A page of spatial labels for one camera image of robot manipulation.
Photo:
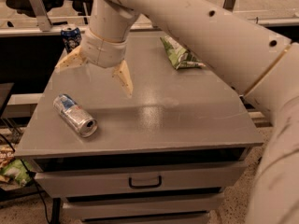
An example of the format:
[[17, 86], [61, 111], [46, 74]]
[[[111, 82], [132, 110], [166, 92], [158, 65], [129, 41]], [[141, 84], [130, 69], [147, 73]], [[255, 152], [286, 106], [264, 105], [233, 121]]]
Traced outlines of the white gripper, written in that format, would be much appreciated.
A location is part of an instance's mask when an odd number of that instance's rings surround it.
[[124, 93], [131, 97], [133, 95], [134, 85], [131, 79], [130, 70], [127, 62], [124, 60], [127, 41], [110, 42], [95, 35], [88, 28], [81, 40], [80, 46], [77, 46], [70, 53], [67, 53], [55, 65], [56, 73], [69, 68], [80, 67], [89, 63], [102, 68], [114, 67], [112, 77], [120, 82]]

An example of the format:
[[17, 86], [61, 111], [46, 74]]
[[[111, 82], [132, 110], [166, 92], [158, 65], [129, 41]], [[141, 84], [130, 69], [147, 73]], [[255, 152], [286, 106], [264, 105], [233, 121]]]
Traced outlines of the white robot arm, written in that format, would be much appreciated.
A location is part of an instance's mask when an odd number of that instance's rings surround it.
[[299, 224], [299, 44], [205, 0], [93, 0], [80, 46], [58, 65], [120, 64], [139, 15], [201, 59], [272, 123], [246, 224]]

